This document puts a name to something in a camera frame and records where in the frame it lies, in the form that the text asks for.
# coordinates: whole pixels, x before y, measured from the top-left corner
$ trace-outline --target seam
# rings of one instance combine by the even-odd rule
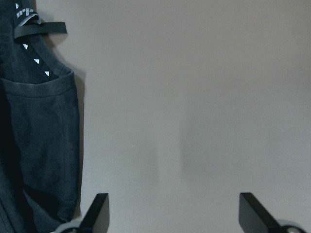
[[[63,157],[63,166],[62,166],[62,174],[63,174],[63,185],[66,186],[66,150],[65,150],[65,132],[64,132],[64,117],[63,117],[63,111],[60,104],[60,98],[57,96],[57,104],[60,111],[60,120],[61,120],[61,126],[62,126],[62,140],[61,140],[61,146],[62,146],[62,157]]]
[[[34,98],[34,99],[37,99],[37,98],[48,98],[48,97],[57,97],[57,96],[61,96],[63,94],[65,94],[66,92],[69,92],[70,90],[73,90],[75,89],[75,87],[72,87],[68,90],[65,90],[64,92],[61,92],[59,94],[55,94],[55,95],[47,95],[47,96],[26,96],[26,95],[19,95],[19,94],[13,94],[13,93],[9,93],[9,92],[5,92],[6,95],[10,95],[10,96],[20,96],[20,97],[25,97],[25,98]]]

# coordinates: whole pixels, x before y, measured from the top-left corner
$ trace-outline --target white wall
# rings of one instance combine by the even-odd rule
[[[36,5],[69,33],[49,44],[79,88],[82,215],[108,192],[110,233],[241,233],[251,191],[311,232],[311,1]]]

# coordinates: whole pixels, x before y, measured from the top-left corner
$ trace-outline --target dark clothing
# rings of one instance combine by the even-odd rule
[[[0,233],[54,231],[78,193],[73,72],[39,35],[13,39],[25,8],[29,0],[0,0]]]

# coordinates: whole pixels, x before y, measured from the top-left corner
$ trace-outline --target gray wall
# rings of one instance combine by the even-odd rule
[[[40,0],[76,73],[81,213],[110,233],[241,233],[253,192],[311,232],[311,1]]]

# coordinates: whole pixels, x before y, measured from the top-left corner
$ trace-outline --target fabric loop tab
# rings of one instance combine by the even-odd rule
[[[64,22],[48,22],[41,24],[23,25],[21,27],[15,28],[14,39],[41,33],[67,33],[67,29]]]

